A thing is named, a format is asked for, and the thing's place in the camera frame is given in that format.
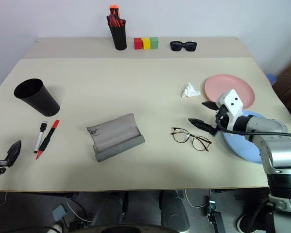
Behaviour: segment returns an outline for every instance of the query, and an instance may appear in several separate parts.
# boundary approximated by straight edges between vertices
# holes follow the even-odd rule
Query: marker
[[[42,142],[42,138],[43,138],[44,131],[46,130],[46,128],[47,128],[47,122],[43,121],[42,124],[40,125],[40,132],[39,132],[38,137],[37,137],[37,142],[35,145],[34,153],[38,152],[38,148],[40,146],[40,143]]]
[[[44,150],[46,149],[48,143],[50,142],[50,138],[51,138],[54,130],[57,128],[59,122],[60,122],[59,120],[56,120],[54,122],[54,124],[53,124],[52,128],[50,129],[49,133],[47,134],[47,136],[45,137],[44,141],[42,142],[42,145],[40,145],[40,147],[39,147],[36,159],[38,159],[42,155]]]

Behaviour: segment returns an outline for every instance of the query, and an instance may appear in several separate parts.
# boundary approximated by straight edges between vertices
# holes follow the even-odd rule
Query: yellow block
[[[151,49],[151,40],[147,38],[142,38],[142,47],[144,50],[150,50]]]

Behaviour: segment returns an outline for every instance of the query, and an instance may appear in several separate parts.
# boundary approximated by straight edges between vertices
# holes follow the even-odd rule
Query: red marker
[[[42,144],[40,145],[39,149],[38,149],[38,153],[37,153],[37,157],[36,159],[38,159],[42,153],[44,152],[44,150],[46,149],[48,143],[50,142],[50,138],[54,132],[54,130],[57,128],[58,124],[59,124],[59,120],[56,120],[52,126],[52,128],[50,129],[49,133],[47,134],[47,136],[45,137],[44,141],[42,142]]]

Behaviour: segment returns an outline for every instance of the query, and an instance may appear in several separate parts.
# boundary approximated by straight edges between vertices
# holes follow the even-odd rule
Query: cable
[[[187,193],[186,193],[186,190],[184,190],[184,193],[185,193],[185,197],[186,197],[186,199],[188,200],[189,205],[190,205],[191,207],[193,207],[193,208],[203,208],[203,207],[207,206],[207,205],[209,204],[209,202],[210,202],[210,198],[211,198],[211,189],[209,189],[209,200],[208,200],[205,204],[200,205],[200,206],[192,205],[192,204],[190,203],[189,199],[188,199],[188,195],[187,195]]]
[[[216,118],[215,123],[218,125],[218,128],[225,132],[225,133],[232,133],[232,134],[239,134],[239,135],[279,135],[279,136],[286,136],[291,137],[291,133],[276,133],[276,132],[241,132],[241,131],[234,131],[228,130],[224,128],[221,124],[221,120]]]
[[[1,207],[2,205],[4,205],[6,202],[7,202],[7,192],[6,192],[6,194],[5,194],[5,201],[4,201],[2,204],[0,204],[0,207]]]
[[[64,219],[64,217],[62,217],[62,220],[63,220],[63,223],[64,223],[65,227],[66,227],[67,230],[69,231],[69,227],[68,227],[67,222],[66,222],[66,220]]]
[[[1,232],[1,233],[12,233],[12,232],[20,232],[20,231],[22,232],[22,231],[26,231],[26,230],[44,230],[44,229],[53,230],[56,233],[61,233],[56,228],[48,227],[48,226],[43,226],[43,227],[22,227],[22,228],[10,230],[10,231],[5,231],[5,232]]]
[[[88,221],[88,220],[86,220],[86,219],[83,219],[83,218],[81,218],[81,217],[79,217],[78,215],[77,215],[77,213],[75,213],[75,211],[72,209],[72,207],[70,207],[70,205],[69,205],[69,203],[68,203],[68,199],[66,198],[66,201],[67,201],[67,205],[68,205],[68,207],[69,207],[69,209],[80,219],[80,220],[82,220],[82,221],[85,221],[85,222],[91,222],[91,221]]]
[[[86,213],[86,210],[84,209],[84,207],[78,203],[76,200],[74,200],[73,198],[71,199],[75,204],[77,204],[79,207],[81,207],[81,209],[83,210],[84,212],[84,215],[85,215],[85,219],[87,219],[87,213]]]
[[[261,205],[259,205],[259,207],[254,211],[253,217],[250,221],[250,225],[249,225],[249,232],[252,232],[252,228],[253,228],[253,223],[258,215],[258,213],[260,213],[260,211],[263,209],[263,207],[269,202],[269,200],[264,201]]]

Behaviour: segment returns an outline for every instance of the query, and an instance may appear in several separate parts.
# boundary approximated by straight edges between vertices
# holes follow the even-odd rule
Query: glasses lens
[[[198,137],[193,138],[193,147],[196,150],[204,151],[209,147],[209,145],[210,145],[210,142],[205,137],[198,136]]]
[[[176,129],[173,132],[173,138],[180,143],[184,143],[189,138],[189,132],[183,129]]]
[[[182,49],[182,43],[180,42],[172,42],[171,43],[171,50],[172,51],[180,51]]]
[[[187,51],[193,52],[193,51],[196,50],[196,44],[195,43],[192,43],[192,42],[186,42],[185,43],[185,49]]]

